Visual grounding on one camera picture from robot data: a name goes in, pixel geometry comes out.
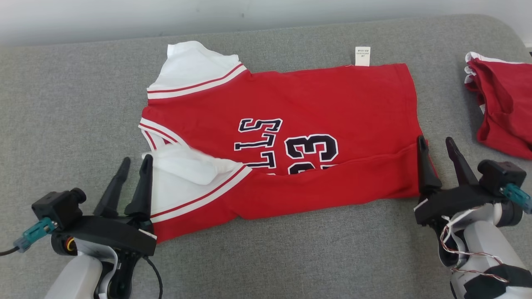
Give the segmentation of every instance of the cable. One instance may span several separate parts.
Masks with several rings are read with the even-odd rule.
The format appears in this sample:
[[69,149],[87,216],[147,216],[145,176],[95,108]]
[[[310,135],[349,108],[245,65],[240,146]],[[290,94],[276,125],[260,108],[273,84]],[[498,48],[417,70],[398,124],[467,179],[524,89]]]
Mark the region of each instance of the cable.
[[14,247],[8,251],[4,251],[4,252],[0,252],[0,256],[5,256],[5,255],[8,255],[8,254],[12,254],[13,252],[16,252],[17,250],[19,250],[18,247]]
[[[490,258],[496,260],[497,263],[499,263],[499,265],[502,265],[503,262],[502,262],[501,258],[498,257],[498,256],[494,256],[492,254],[485,253],[485,252],[466,252],[466,251],[454,250],[454,249],[449,248],[447,246],[447,244],[445,244],[447,242],[447,240],[449,240],[449,237],[451,236],[451,232],[452,232],[451,230],[453,228],[453,225],[456,224],[458,221],[462,220],[463,218],[465,218],[467,215],[471,214],[473,211],[478,210],[479,208],[480,207],[469,209],[469,210],[465,211],[463,214],[461,214],[460,216],[456,217],[456,219],[454,219],[454,220],[451,220],[447,216],[442,216],[442,218],[447,220],[448,223],[443,228],[442,233],[439,236],[439,241],[442,244],[443,249],[445,251],[447,251],[447,252],[455,253],[455,254],[471,255],[471,256],[473,256],[473,255],[489,256]],[[500,276],[497,276],[497,275],[494,275],[494,274],[484,273],[484,272],[477,271],[477,270],[461,270],[461,269],[458,269],[456,267],[453,267],[453,268],[451,268],[451,271],[453,271],[453,272],[462,272],[462,273],[476,273],[476,274],[479,274],[479,275],[495,278],[498,281],[501,281],[501,282],[506,283],[506,284],[509,283],[509,281],[507,279],[504,279],[504,278],[502,278]]]
[[157,271],[157,267],[155,267],[153,262],[149,260],[147,255],[143,256],[142,258],[145,259],[150,266],[152,266],[153,271],[155,271],[155,275],[157,275],[157,280],[159,281],[159,299],[161,299],[163,297],[163,280],[161,279],[161,275],[159,274],[159,271]]

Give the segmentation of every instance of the gray couch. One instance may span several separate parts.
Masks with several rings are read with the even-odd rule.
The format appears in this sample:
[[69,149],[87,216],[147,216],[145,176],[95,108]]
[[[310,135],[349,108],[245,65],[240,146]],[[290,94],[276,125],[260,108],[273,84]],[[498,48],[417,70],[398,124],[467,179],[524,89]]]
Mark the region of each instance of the gray couch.
[[[30,205],[52,190],[83,189],[91,213],[124,156],[130,199],[148,145],[137,128],[146,87],[166,45],[198,40],[238,54],[252,71],[280,72],[352,64],[371,46],[371,64],[406,63],[418,117],[444,187],[456,185],[444,139],[452,136],[473,166],[483,159],[532,162],[476,142],[483,118],[463,85],[468,51],[532,62],[505,24],[482,15],[337,24],[227,34],[157,37],[4,49],[0,53],[0,250],[35,222]],[[532,193],[532,178],[524,185]],[[284,217],[244,221],[182,236],[152,258],[164,298],[452,298],[434,232],[417,226],[417,199],[378,200]],[[120,204],[123,210],[127,201]],[[503,228],[532,268],[532,219]],[[0,297],[42,298],[69,258],[48,239],[0,258]],[[157,280],[141,261],[133,298],[156,298]]]

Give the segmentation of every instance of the garment tag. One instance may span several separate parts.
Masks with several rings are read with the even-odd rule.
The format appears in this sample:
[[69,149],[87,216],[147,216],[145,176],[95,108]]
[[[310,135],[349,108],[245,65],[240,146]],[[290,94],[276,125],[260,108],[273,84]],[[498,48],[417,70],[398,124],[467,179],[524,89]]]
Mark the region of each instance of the garment tag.
[[355,65],[369,67],[371,47],[355,47]]

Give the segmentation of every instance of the red fabric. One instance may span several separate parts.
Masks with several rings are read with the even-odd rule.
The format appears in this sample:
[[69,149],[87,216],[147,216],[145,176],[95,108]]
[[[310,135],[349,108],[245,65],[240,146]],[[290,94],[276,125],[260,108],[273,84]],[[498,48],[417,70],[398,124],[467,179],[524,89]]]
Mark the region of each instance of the red fabric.
[[474,59],[477,73],[467,84],[486,103],[479,142],[509,155],[532,159],[532,64]]
[[228,203],[244,219],[267,218],[378,198],[414,197],[419,195],[417,179],[417,148],[412,144],[396,154],[297,175],[252,172],[236,186],[238,196],[229,198]]
[[157,94],[157,93],[171,93],[171,92],[178,92],[178,91],[180,91],[180,90],[191,89],[191,88],[199,87],[199,86],[206,85],[206,84],[209,84],[209,83],[212,83],[212,82],[220,81],[220,80],[223,80],[223,79],[227,78],[229,75],[231,75],[234,71],[236,71],[236,70],[237,70],[238,68],[240,68],[242,65],[243,65],[243,64],[239,64],[239,65],[237,65],[237,66],[234,67],[231,71],[229,71],[227,74],[225,74],[225,76],[222,76],[222,77],[220,77],[220,78],[212,79],[212,80],[209,80],[209,81],[205,81],[205,82],[202,82],[202,83],[199,83],[199,84],[195,84],[195,85],[191,85],[191,86],[187,86],[187,87],[183,87],[183,88],[167,89],[167,90],[148,90],[148,93],[149,93],[149,94]]
[[[266,218],[418,195],[416,140],[422,133],[414,83],[405,64],[244,71],[207,90],[151,99],[142,117],[214,157],[258,163],[268,161],[267,152],[275,155],[274,167],[254,168],[230,192],[180,216],[186,217],[184,221],[157,223],[160,240],[227,222],[235,215]],[[282,123],[278,131],[271,125],[239,131],[246,119],[251,119],[246,128],[257,120]],[[275,136],[271,146],[235,150],[236,143],[267,140],[265,134]],[[289,146],[291,138],[317,135],[336,141],[332,159],[322,155],[330,153],[330,143],[314,143],[306,150]],[[294,158],[294,150],[301,157]],[[303,163],[314,169],[288,175],[289,169]]]
[[225,193],[225,197],[184,215],[153,223],[153,229],[157,235],[157,243],[233,220],[237,217],[237,214],[228,207],[223,199],[232,197],[234,192],[230,190]]

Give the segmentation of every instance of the black cable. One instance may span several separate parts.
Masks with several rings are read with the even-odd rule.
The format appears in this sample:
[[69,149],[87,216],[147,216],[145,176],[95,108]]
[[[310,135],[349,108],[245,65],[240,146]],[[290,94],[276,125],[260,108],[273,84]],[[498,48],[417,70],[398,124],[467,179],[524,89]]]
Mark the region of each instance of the black cable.
[[8,251],[4,251],[4,252],[0,252],[0,256],[5,256],[5,255],[8,255],[8,254],[12,254],[13,252],[16,252],[17,250],[19,250],[18,247],[14,247]]
[[157,280],[159,281],[159,299],[161,299],[163,297],[163,280],[161,279],[161,275],[159,274],[159,271],[157,271],[157,267],[155,267],[153,262],[149,260],[147,255],[143,256],[142,258],[145,259],[150,266],[152,266],[153,271],[155,271],[155,275],[157,275]]

